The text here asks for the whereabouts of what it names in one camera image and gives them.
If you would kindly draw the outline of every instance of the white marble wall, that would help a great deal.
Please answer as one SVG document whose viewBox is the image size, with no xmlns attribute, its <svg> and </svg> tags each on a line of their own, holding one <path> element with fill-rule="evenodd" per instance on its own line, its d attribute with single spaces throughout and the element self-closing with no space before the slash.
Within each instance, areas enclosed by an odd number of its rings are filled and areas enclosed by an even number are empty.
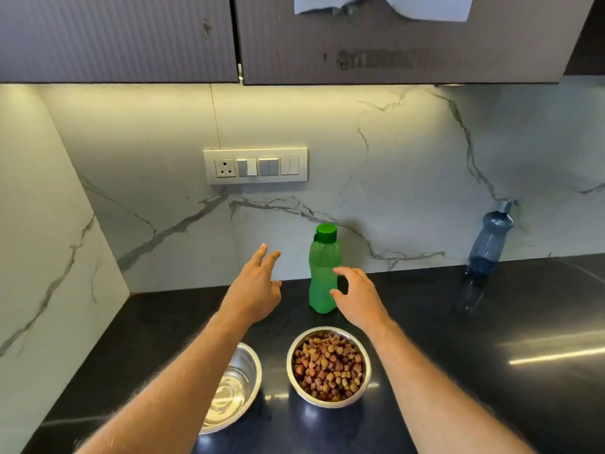
<svg viewBox="0 0 605 454">
<path fill-rule="evenodd" d="M 45 86 L 132 291 L 230 283 L 261 242 L 309 276 L 339 225 L 368 272 L 464 264 L 493 199 L 518 200 L 504 259 L 605 252 L 602 78 L 558 85 Z M 309 182 L 211 189 L 204 148 L 306 145 Z"/>
<path fill-rule="evenodd" d="M 34 86 L 0 85 L 0 452 L 19 453 L 128 297 Z"/>
</svg>

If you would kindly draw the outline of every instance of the switch board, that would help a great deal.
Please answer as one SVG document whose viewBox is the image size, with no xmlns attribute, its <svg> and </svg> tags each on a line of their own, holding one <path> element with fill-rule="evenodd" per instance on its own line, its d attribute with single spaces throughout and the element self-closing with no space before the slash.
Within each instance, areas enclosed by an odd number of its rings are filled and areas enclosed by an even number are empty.
<svg viewBox="0 0 605 454">
<path fill-rule="evenodd" d="M 205 149 L 203 155 L 209 184 L 306 182 L 308 179 L 307 148 Z"/>
</svg>

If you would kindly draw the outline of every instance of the metal bowl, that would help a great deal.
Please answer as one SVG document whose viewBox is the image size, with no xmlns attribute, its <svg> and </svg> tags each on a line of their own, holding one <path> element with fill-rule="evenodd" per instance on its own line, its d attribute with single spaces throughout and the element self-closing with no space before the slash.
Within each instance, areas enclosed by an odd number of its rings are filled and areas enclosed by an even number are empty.
<svg viewBox="0 0 605 454">
<path fill-rule="evenodd" d="M 223 373 L 200 435 L 230 426 L 245 413 L 261 387 L 261 362 L 250 346 L 239 343 Z"/>
<path fill-rule="evenodd" d="M 292 371 L 292 365 L 293 365 L 293 361 L 294 361 L 294 351 L 296 351 L 297 347 L 300 346 L 305 341 L 305 339 L 307 339 L 309 336 L 318 335 L 319 333 L 336 333 L 340 336 L 343 336 L 344 338 L 348 339 L 352 344 L 354 344 L 355 347 L 358 348 L 359 352 L 361 353 L 361 355 L 364 359 L 364 361 L 363 361 L 363 365 L 365 368 L 364 382 L 362 382 L 359 390 L 351 398 L 347 398 L 346 400 L 336 401 L 336 402 L 322 401 L 320 399 L 313 398 L 313 397 L 311 397 L 311 395 L 309 395 L 307 392 L 305 392 L 300 387 L 299 383 L 297 382 L 296 378 L 294 377 L 294 371 Z M 370 356 L 368 355 L 368 352 L 366 351 L 364 346 L 359 342 L 359 339 L 357 339 L 351 333 L 347 333 L 346 331 L 341 330 L 340 328 L 334 328 L 331 326 L 320 326 L 317 328 L 311 328 L 310 330 L 305 331 L 298 338 L 296 338 L 294 340 L 294 342 L 292 343 L 292 345 L 290 346 L 290 350 L 288 351 L 288 357 L 285 362 L 285 368 L 288 373 L 288 379 L 290 379 L 290 383 L 292 384 L 294 389 L 297 391 L 298 395 L 300 395 L 302 398 L 307 400 L 312 405 L 320 406 L 321 408 L 336 409 L 336 408 L 342 408 L 345 406 L 352 405 L 357 400 L 359 400 L 359 398 L 361 398 L 361 396 L 366 392 L 368 385 L 370 383 L 370 380 L 372 378 L 372 364 L 370 363 Z"/>
</svg>

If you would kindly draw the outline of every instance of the kibble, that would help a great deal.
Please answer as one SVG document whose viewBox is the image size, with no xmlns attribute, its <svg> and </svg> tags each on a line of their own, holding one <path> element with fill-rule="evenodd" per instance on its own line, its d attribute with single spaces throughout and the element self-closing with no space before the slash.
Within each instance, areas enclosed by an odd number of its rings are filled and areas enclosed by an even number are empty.
<svg viewBox="0 0 605 454">
<path fill-rule="evenodd" d="M 364 382 L 364 359 L 348 339 L 324 333 L 305 339 L 292 359 L 300 387 L 323 401 L 343 401 Z"/>
</svg>

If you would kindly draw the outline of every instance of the green bottle cap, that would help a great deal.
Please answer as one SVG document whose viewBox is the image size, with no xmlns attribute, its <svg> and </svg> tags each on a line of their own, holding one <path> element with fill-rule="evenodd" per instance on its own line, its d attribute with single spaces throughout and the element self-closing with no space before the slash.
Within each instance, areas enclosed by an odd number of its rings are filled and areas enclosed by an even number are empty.
<svg viewBox="0 0 605 454">
<path fill-rule="evenodd" d="M 332 223 L 322 223 L 317 227 L 313 240 L 322 244 L 335 243 L 337 241 L 337 226 Z"/>
</svg>

